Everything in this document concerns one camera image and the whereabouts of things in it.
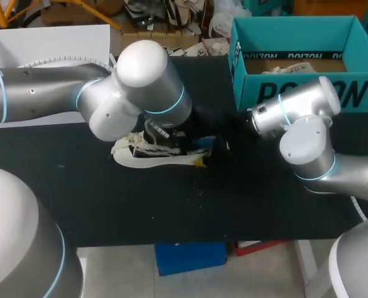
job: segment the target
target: table leg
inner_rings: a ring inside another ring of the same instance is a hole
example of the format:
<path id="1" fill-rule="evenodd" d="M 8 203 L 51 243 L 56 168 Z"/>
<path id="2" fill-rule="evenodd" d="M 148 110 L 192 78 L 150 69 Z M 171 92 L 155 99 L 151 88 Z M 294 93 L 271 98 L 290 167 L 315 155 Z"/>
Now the table leg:
<path id="1" fill-rule="evenodd" d="M 296 241 L 295 248 L 305 285 L 306 298 L 322 298 L 332 286 L 329 276 L 329 258 L 318 269 L 309 240 Z"/>

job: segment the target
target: red object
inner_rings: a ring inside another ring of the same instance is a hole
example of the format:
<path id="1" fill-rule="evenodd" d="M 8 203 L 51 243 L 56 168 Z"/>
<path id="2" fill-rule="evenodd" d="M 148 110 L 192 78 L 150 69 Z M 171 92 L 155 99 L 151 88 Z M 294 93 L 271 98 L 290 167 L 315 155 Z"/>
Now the red object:
<path id="1" fill-rule="evenodd" d="M 242 247 L 242 248 L 238 248 L 237 243 L 234 243 L 233 246 L 234 246 L 235 253 L 238 256 L 244 256 L 244 255 L 248 255 L 249 253 L 254 253 L 255 251 L 264 250 L 268 247 L 281 244 L 283 242 L 286 242 L 286 241 L 277 240 L 277 241 L 260 242 L 260 243 L 256 243 L 256 244 L 253 244 L 247 247 Z"/>

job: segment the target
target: yellow tag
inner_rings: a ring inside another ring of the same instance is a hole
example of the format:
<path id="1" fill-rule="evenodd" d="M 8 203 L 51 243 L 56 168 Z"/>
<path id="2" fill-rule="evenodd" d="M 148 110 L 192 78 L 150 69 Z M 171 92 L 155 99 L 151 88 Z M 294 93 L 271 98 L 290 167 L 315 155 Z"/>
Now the yellow tag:
<path id="1" fill-rule="evenodd" d="M 193 164 L 194 164 L 194 166 L 196 166 L 196 167 L 199 167 L 199 168 L 207 168 L 207 167 L 205 166 L 205 164 L 203 163 L 203 158 L 202 158 L 202 157 L 201 157 L 201 158 L 198 158 L 197 160 L 194 160 L 192 163 L 193 163 Z"/>

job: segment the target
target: blue led ring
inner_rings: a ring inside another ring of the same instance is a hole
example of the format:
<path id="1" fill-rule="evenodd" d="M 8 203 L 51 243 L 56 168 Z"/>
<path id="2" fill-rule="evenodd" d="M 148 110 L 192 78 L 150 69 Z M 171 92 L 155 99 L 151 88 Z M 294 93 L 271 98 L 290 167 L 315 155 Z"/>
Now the blue led ring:
<path id="1" fill-rule="evenodd" d="M 160 112 L 150 112 L 145 110 L 148 114 L 152 114 L 152 115 L 158 115 L 158 114 L 164 114 L 167 113 L 168 111 L 171 111 L 172 109 L 174 109 L 178 103 L 181 101 L 181 99 L 183 98 L 184 95 L 184 85 L 183 85 L 183 91 L 182 91 L 182 95 L 180 95 L 180 97 L 178 98 L 178 100 L 176 101 L 176 103 L 174 105 L 172 105 L 171 107 L 169 107 L 168 109 L 164 110 L 164 111 L 160 111 Z"/>
<path id="2" fill-rule="evenodd" d="M 94 84 L 94 83 L 100 82 L 102 79 L 104 79 L 104 78 L 96 78 L 96 79 L 94 79 L 94 80 L 92 80 L 92 81 L 90 81 L 90 82 L 87 82 L 86 84 L 84 84 L 84 85 L 83 85 L 83 87 L 82 87 L 82 88 L 80 88 L 79 93 L 78 93 L 78 95 L 76 96 L 76 100 L 75 100 L 75 105 L 76 105 L 76 109 L 77 109 L 77 110 L 79 109 L 79 108 L 78 108 L 79 97 L 82 95 L 83 91 L 84 91 L 88 86 L 90 86 L 90 85 L 92 85 L 92 84 Z"/>
<path id="3" fill-rule="evenodd" d="M 292 123 L 290 123 L 289 117 L 288 117 L 288 115 L 286 114 L 286 110 L 285 110 L 285 108 L 283 107 L 283 104 L 282 104 L 281 94 L 278 94 L 278 103 L 279 103 L 279 106 L 281 107 L 281 110 L 282 110 L 283 116 L 285 116 L 285 119 L 286 119 L 287 124 L 288 124 L 288 125 L 291 125 Z"/>
<path id="4" fill-rule="evenodd" d="M 48 291 L 46 292 L 46 294 L 43 296 L 43 298 L 48 298 L 51 293 L 53 292 L 53 290 L 55 289 L 55 286 L 57 285 L 58 280 L 60 279 L 61 273 L 62 273 L 62 269 L 64 268 L 64 262 L 65 262 L 65 240 L 64 240 L 64 236 L 62 235 L 61 229 L 60 227 L 56 224 L 58 231 L 60 231 L 60 235 L 61 235 L 61 239 L 62 239 L 62 258 L 61 258 L 61 264 L 60 264 L 60 268 L 58 269 L 57 275 L 55 276 L 55 279 L 52 283 L 52 285 L 50 286 L 50 288 L 48 289 Z"/>
<path id="5" fill-rule="evenodd" d="M 320 180 L 324 177 L 326 177 L 334 168 L 334 166 L 336 165 L 336 155 L 333 155 L 333 164 L 331 166 L 331 168 L 324 174 L 324 175 L 321 175 L 317 178 L 303 178 L 303 177 L 300 177 L 299 175 L 295 174 L 297 177 L 299 177 L 300 179 L 302 180 L 305 180 L 305 181 L 315 181 L 315 180 Z"/>
<path id="6" fill-rule="evenodd" d="M 3 96 L 3 116 L 2 121 L 0 123 L 4 123 L 7 117 L 7 94 L 6 88 L 4 87 L 3 77 L 0 74 L 0 88 L 2 89 L 2 96 Z"/>

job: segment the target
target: yellow stand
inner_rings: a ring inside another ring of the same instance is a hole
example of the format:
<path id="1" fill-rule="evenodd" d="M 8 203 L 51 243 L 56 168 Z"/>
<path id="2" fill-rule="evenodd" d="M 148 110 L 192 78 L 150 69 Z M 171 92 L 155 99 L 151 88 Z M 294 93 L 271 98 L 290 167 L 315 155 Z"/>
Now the yellow stand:
<path id="1" fill-rule="evenodd" d="M 119 26 L 113 20 L 111 20 L 110 18 L 106 17 L 105 15 L 103 15 L 102 13 L 100 13 L 99 11 L 97 11 L 96 9 L 90 7 L 89 5 L 87 5 L 86 3 L 84 3 L 82 0 L 51 0 L 51 1 L 53 1 L 53 2 L 71 2 L 71 3 L 75 3 L 75 4 L 83 7 L 83 9 L 86 9 L 92 15 L 94 15 L 97 18 L 103 20 L 105 23 L 111 25 L 112 28 L 117 29 L 117 30 L 120 30 L 121 29 L 121 26 Z M 34 0 L 30 6 L 28 6 L 25 9 L 23 9 L 22 11 L 20 11 L 14 17 L 10 17 L 8 19 L 8 17 L 11 14 L 11 11 L 13 10 L 14 6 L 16 5 L 16 2 L 17 2 L 17 0 L 10 0 L 9 1 L 9 4 L 6 7 L 6 11 L 4 11 L 4 12 L 3 12 L 2 7 L 0 5 L 0 27 L 1 28 L 7 28 L 8 23 L 10 23 L 12 20 L 15 20 L 16 18 L 18 18 L 22 14 L 25 14 L 29 9 L 31 9 L 31 8 L 35 7 L 36 5 L 38 5 L 40 3 L 40 0 Z"/>

